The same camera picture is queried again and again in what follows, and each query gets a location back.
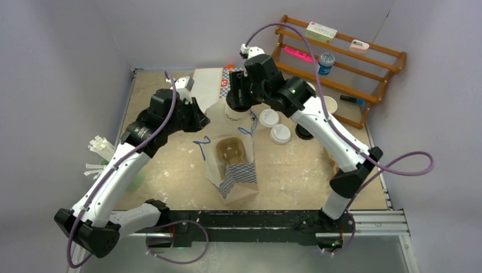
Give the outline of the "brown pulp cup carrier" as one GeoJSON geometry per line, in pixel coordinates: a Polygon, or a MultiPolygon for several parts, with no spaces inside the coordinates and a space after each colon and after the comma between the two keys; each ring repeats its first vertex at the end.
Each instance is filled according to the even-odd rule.
{"type": "Polygon", "coordinates": [[[244,145],[239,138],[231,137],[218,142],[217,157],[226,164],[247,164],[244,145]]]}

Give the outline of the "checkered paper bag blue handles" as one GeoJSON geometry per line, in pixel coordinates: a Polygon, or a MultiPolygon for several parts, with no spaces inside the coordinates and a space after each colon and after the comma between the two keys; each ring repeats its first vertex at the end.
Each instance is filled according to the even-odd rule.
{"type": "Polygon", "coordinates": [[[259,192],[255,165],[254,132],[259,124],[252,110],[238,112],[221,100],[206,109],[210,123],[195,140],[201,150],[208,182],[223,204],[247,201],[259,192]]]}

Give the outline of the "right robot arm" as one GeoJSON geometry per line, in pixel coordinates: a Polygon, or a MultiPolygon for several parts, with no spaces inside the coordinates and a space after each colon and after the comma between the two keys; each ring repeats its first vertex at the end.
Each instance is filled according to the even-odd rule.
{"type": "Polygon", "coordinates": [[[324,113],[324,100],[315,89],[298,76],[285,79],[270,55],[247,59],[244,70],[230,73],[229,80],[230,109],[244,112],[266,104],[304,128],[334,157],[340,170],[330,180],[331,192],[319,213],[319,224],[325,231],[335,230],[383,151],[357,140],[332,114],[324,113]]]}

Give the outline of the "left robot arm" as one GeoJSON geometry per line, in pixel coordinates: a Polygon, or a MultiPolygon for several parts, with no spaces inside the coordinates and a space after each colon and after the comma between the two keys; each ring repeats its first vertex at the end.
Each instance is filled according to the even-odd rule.
{"type": "Polygon", "coordinates": [[[72,208],[55,214],[55,222],[68,237],[67,251],[76,244],[103,258],[130,234],[148,228],[157,233],[167,230],[170,210],[162,201],[149,199],[120,213],[114,213],[114,207],[170,135],[196,133],[209,122],[195,97],[172,89],[157,90],[149,107],[126,127],[113,158],[93,186],[72,208]]]}

